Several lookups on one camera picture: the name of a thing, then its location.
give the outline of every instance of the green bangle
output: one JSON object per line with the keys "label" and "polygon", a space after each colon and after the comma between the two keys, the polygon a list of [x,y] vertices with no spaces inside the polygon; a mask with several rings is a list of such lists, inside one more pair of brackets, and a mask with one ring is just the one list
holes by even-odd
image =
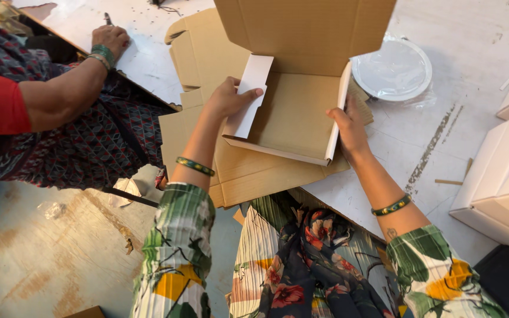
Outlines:
{"label": "green bangle", "polygon": [[104,61],[104,60],[102,60],[101,58],[96,57],[95,55],[88,55],[88,58],[94,58],[94,59],[96,59],[97,61],[100,61],[100,62],[101,62],[101,64],[103,64],[103,66],[105,67],[105,69],[108,71],[108,73],[109,73],[109,71],[111,71],[111,69],[108,67],[108,65],[105,63],[105,61]]}
{"label": "green bangle", "polygon": [[195,161],[191,161],[190,159],[186,159],[184,157],[176,158],[176,162],[180,163],[181,165],[184,165],[188,168],[192,168],[193,170],[197,170],[203,174],[209,175],[211,177],[213,177],[216,174],[215,171],[209,169],[208,167],[201,165],[199,163],[196,163]]}
{"label": "green bangle", "polygon": [[394,203],[393,205],[387,206],[380,210],[371,209],[371,212],[375,216],[384,216],[388,213],[392,213],[392,212],[400,210],[404,206],[407,206],[408,203],[410,203],[411,201],[412,201],[412,196],[406,193],[402,199],[400,199],[398,202]]}
{"label": "green bangle", "polygon": [[101,56],[105,57],[105,59],[108,61],[109,66],[112,68],[115,66],[115,57],[113,56],[113,53],[109,48],[107,48],[103,44],[95,44],[92,47],[92,54],[100,54]]}

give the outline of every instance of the concrete floor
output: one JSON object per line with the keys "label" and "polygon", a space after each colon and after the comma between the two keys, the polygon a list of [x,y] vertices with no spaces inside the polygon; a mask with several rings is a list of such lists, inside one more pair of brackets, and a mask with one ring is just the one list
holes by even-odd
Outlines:
{"label": "concrete floor", "polygon": [[[145,166],[134,180],[145,198],[158,201],[155,175],[155,167]],[[65,213],[46,219],[37,209],[44,201],[65,204]],[[112,208],[108,195],[95,190],[0,182],[0,317],[64,317],[95,305],[106,317],[127,317],[155,211],[138,203]],[[224,294],[231,291],[242,229],[235,211],[218,209],[211,234],[207,290],[217,318],[229,316]],[[125,238],[135,246],[130,255]]]}

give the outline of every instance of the white table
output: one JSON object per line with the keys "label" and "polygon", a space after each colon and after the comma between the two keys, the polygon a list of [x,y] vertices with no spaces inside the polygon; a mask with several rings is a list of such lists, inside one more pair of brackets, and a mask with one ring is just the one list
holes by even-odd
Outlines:
{"label": "white table", "polygon": [[[469,158],[495,117],[509,86],[509,1],[399,0],[388,31],[421,47],[433,65],[437,102],[423,109],[369,103],[374,122],[366,132],[372,152],[458,254],[477,262],[497,243],[449,216]],[[303,189],[382,237],[354,170]]]}
{"label": "white table", "polygon": [[[48,2],[14,0],[14,5]],[[180,18],[177,14],[157,10],[145,0],[52,2],[57,7],[42,23],[86,51],[91,31],[108,12],[136,44],[118,69],[160,99],[180,104],[181,86],[163,41],[167,28]],[[214,6],[212,0],[168,0],[164,5],[183,16]],[[426,52],[437,101],[423,108],[370,103],[374,123],[366,130],[372,151],[459,255],[476,262],[497,243],[451,218],[449,207],[459,186],[434,180],[463,180],[468,159],[475,157],[486,132],[501,122],[494,113],[509,89],[499,90],[509,78],[509,1],[399,0],[389,32],[406,36]],[[382,237],[353,170],[303,188]]]}

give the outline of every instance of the person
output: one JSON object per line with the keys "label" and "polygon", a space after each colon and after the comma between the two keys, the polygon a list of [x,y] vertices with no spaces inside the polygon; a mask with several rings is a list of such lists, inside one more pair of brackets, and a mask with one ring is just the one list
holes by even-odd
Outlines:
{"label": "person", "polygon": [[139,101],[109,74],[127,32],[103,25],[92,45],[71,67],[0,29],[0,180],[84,190],[163,166],[158,116],[173,111]]}
{"label": "person", "polygon": [[[257,89],[237,95],[239,82],[228,77],[214,91],[178,159],[181,164],[173,172],[143,245],[145,259],[136,278],[132,317],[210,316],[205,279],[211,267],[209,237],[215,218],[208,190],[216,138],[227,116],[262,94]],[[338,124],[343,155],[378,215],[400,295],[414,317],[507,317],[483,295],[478,274],[456,255],[441,231],[372,155],[351,97],[346,108],[346,113],[335,108],[327,115]],[[284,220],[286,213],[291,217]],[[251,223],[256,223],[255,230],[245,237]],[[246,263],[236,263],[235,271],[265,270],[259,271],[259,277],[244,272],[234,276],[230,316],[398,315],[380,297],[386,290],[372,287],[364,273],[339,252],[350,240],[347,221],[333,211],[304,209],[286,192],[253,200],[240,246],[245,246],[245,253],[271,258],[246,257]]]}

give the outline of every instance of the white plate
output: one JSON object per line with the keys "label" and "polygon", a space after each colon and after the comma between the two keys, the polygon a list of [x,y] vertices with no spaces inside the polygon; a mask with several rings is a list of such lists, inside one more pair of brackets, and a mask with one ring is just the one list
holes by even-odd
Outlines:
{"label": "white plate", "polygon": [[427,55],[408,40],[384,38],[380,50],[351,59],[355,81],[369,95],[405,101],[421,94],[433,70]]}

